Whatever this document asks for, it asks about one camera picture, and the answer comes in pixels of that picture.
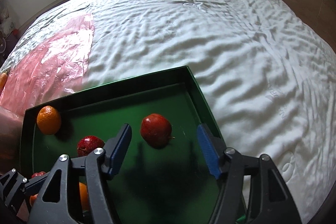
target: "white mattress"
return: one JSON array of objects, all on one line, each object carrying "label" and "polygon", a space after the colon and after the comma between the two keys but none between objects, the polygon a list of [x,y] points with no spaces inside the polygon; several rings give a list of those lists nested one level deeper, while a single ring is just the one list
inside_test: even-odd
[{"label": "white mattress", "polygon": [[3,68],[84,13],[95,24],[86,88],[189,65],[226,144],[271,155],[303,223],[317,212],[336,180],[336,55],[284,2],[70,0],[36,20]]}]

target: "green tray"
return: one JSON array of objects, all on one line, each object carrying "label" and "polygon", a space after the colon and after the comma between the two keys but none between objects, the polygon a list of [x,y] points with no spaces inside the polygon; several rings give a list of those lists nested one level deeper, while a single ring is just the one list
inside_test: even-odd
[{"label": "green tray", "polygon": [[[62,127],[56,135],[43,135],[36,126],[37,114],[46,105],[61,113]],[[151,113],[165,116],[172,124],[175,139],[164,149],[150,147],[139,133],[142,119]],[[221,137],[187,66],[116,81],[28,109],[20,170],[26,177],[48,172],[61,154],[77,157],[81,138],[96,135],[107,141],[123,123],[129,123],[132,141],[119,174],[108,182],[122,223],[206,224],[219,186],[198,145],[196,128],[203,122]],[[243,214],[241,204],[237,218]]]}]

